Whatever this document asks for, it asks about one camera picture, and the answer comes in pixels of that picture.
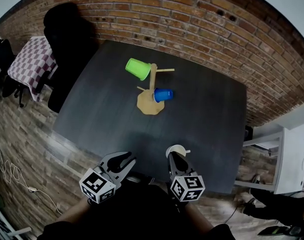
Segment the checkered tablecloth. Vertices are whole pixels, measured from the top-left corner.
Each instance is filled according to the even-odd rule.
[[[8,75],[28,86],[34,101],[40,101],[35,88],[45,71],[56,67],[52,49],[44,36],[33,36],[22,48],[8,69]]]

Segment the blue cup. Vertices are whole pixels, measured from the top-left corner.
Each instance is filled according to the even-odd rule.
[[[154,100],[158,103],[161,101],[171,100],[173,98],[173,91],[171,89],[158,89],[154,90]]]

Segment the wooden base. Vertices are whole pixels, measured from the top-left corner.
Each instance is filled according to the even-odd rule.
[[[165,104],[163,101],[157,103],[154,100],[153,91],[145,90],[139,96],[137,96],[137,107],[145,115],[157,115],[164,109]]]

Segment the wooden mug tree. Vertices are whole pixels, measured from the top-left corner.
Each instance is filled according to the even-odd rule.
[[[137,87],[143,92],[137,96],[137,107],[142,111],[145,115],[157,115],[161,110],[164,109],[165,104],[164,101],[156,102],[154,100],[154,89],[155,89],[155,79],[157,72],[168,72],[174,71],[173,68],[169,69],[157,69],[156,64],[151,65],[150,72],[150,88],[143,89],[141,87]]]

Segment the dark table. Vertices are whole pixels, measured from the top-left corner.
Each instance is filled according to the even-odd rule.
[[[130,58],[156,63],[156,87],[172,89],[158,115],[137,107],[137,86],[149,87],[125,70]],[[107,41],[69,93],[54,130],[100,157],[116,151],[137,156],[134,170],[169,179],[165,150],[181,144],[203,176],[206,190],[230,193],[244,140],[245,85],[191,61],[160,51]]]

